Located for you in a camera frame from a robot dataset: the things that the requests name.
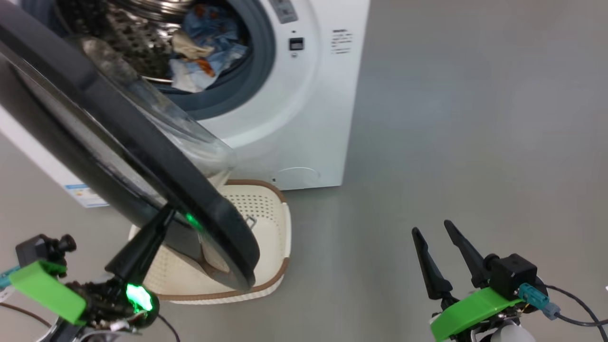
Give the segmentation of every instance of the laundry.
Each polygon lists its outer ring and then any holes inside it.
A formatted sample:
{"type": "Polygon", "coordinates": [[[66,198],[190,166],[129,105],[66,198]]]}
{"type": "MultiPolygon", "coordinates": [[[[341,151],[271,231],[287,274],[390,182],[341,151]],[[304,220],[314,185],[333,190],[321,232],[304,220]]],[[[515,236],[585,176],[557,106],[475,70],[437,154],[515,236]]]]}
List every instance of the laundry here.
{"type": "Polygon", "coordinates": [[[207,89],[245,56],[247,46],[242,40],[237,17],[231,11],[206,4],[194,6],[171,41],[172,87],[188,92],[207,89]]]}

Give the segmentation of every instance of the white washing machine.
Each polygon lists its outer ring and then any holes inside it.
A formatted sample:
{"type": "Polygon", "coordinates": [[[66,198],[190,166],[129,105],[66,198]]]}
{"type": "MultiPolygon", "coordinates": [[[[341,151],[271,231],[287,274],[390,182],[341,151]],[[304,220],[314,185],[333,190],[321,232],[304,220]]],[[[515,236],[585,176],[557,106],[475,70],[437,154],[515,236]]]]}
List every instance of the white washing machine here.
{"type": "MultiPolygon", "coordinates": [[[[232,178],[263,180],[280,189],[339,186],[369,0],[226,2],[249,32],[252,52],[246,60],[202,93],[159,89],[236,151],[232,178]]],[[[62,35],[53,1],[18,3],[62,35]]],[[[1,78],[0,89],[10,86],[7,82],[1,78]]],[[[0,99],[0,130],[62,186],[75,186],[90,206],[101,205],[12,118],[21,101],[14,97],[0,99]]]]}

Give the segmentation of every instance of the concrete floor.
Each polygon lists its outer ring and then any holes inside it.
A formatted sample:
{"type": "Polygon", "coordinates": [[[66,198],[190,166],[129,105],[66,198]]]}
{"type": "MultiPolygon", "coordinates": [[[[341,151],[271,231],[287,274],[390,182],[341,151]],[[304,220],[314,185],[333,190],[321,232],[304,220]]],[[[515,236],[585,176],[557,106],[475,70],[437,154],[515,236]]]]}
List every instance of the concrete floor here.
{"type": "MultiPolygon", "coordinates": [[[[287,194],[292,259],[272,296],[164,304],[182,341],[430,341],[439,303],[426,297],[412,227],[453,294],[472,290],[445,218],[482,254],[521,254],[608,318],[608,2],[372,3],[344,185],[287,194]]],[[[81,208],[2,137],[0,165],[0,268],[33,234],[71,233],[81,246],[71,276],[95,279],[129,223],[81,208]]],[[[18,295],[9,302],[52,319],[18,295]]],[[[6,341],[44,331],[7,310],[0,322],[6,341]]],[[[600,340],[539,313],[523,323],[538,341],[600,340]]],[[[144,340],[172,336],[156,324],[133,339],[144,340]]]]}

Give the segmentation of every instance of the cable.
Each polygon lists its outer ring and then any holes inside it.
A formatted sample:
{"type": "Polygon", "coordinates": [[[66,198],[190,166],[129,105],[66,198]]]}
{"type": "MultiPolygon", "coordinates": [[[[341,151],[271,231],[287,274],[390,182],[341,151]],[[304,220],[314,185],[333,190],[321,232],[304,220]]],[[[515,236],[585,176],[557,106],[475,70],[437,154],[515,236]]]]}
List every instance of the cable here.
{"type": "Polygon", "coordinates": [[[568,317],[563,316],[561,313],[556,313],[555,317],[561,319],[562,321],[577,325],[577,326],[581,326],[581,327],[601,327],[604,326],[606,324],[608,324],[608,319],[605,319],[603,321],[598,321],[598,322],[581,322],[581,321],[577,321],[575,319],[571,319],[568,317]]]}
{"type": "MultiPolygon", "coordinates": [[[[555,286],[552,286],[552,285],[537,284],[537,286],[544,286],[546,288],[550,288],[551,290],[560,292],[560,293],[562,293],[562,294],[564,294],[564,295],[566,295],[566,296],[574,299],[583,309],[585,309],[585,311],[589,314],[589,316],[591,316],[591,319],[593,320],[592,324],[598,324],[598,325],[595,325],[595,326],[599,329],[599,334],[602,335],[602,339],[603,339],[604,342],[608,342],[608,335],[606,335],[606,331],[604,330],[604,327],[602,326],[603,324],[599,324],[600,321],[599,321],[598,317],[593,313],[593,311],[591,310],[591,308],[587,304],[585,304],[585,302],[583,302],[580,298],[578,298],[577,296],[571,294],[568,291],[562,290],[561,288],[555,287],[555,286]]],[[[562,316],[559,313],[555,314],[555,317],[557,317],[557,318],[559,318],[559,319],[561,319],[561,320],[563,320],[565,322],[568,322],[568,323],[571,323],[571,324],[576,324],[574,322],[570,322],[570,321],[574,321],[573,319],[564,317],[564,316],[562,316]]]]}
{"type": "Polygon", "coordinates": [[[178,332],[175,331],[175,328],[163,316],[161,316],[160,314],[158,315],[158,318],[160,318],[161,321],[163,321],[167,325],[167,327],[169,329],[171,329],[171,331],[173,332],[173,335],[175,335],[175,342],[180,342],[178,332]]]}
{"type": "Polygon", "coordinates": [[[78,342],[82,342],[84,340],[87,340],[89,337],[95,336],[95,335],[112,335],[112,336],[130,336],[131,333],[130,332],[125,332],[125,331],[111,331],[111,330],[93,330],[91,332],[88,332],[84,335],[82,335],[79,339],[78,342]]]}
{"type": "Polygon", "coordinates": [[[5,307],[5,308],[10,309],[10,310],[21,312],[24,315],[28,315],[28,316],[32,317],[33,319],[37,320],[38,322],[44,324],[47,328],[52,327],[52,325],[49,322],[45,321],[42,317],[40,317],[40,316],[38,316],[38,315],[36,315],[34,313],[31,313],[31,312],[29,312],[27,310],[24,310],[24,309],[22,309],[20,307],[12,306],[10,304],[5,304],[5,303],[0,303],[0,306],[1,307],[5,307]]]}

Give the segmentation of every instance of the green led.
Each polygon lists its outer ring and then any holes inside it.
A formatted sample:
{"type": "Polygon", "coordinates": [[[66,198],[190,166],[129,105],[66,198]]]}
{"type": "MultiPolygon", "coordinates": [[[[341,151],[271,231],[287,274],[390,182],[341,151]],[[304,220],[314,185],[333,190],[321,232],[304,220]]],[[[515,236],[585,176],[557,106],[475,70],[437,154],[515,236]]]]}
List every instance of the green led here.
{"type": "Polygon", "coordinates": [[[202,232],[202,225],[194,218],[194,216],[192,216],[192,214],[185,214],[184,217],[196,230],[202,232]]]}
{"type": "Polygon", "coordinates": [[[137,311],[139,311],[139,307],[146,311],[152,311],[152,296],[150,296],[145,288],[127,284],[126,297],[129,299],[129,302],[133,303],[137,311]]]}

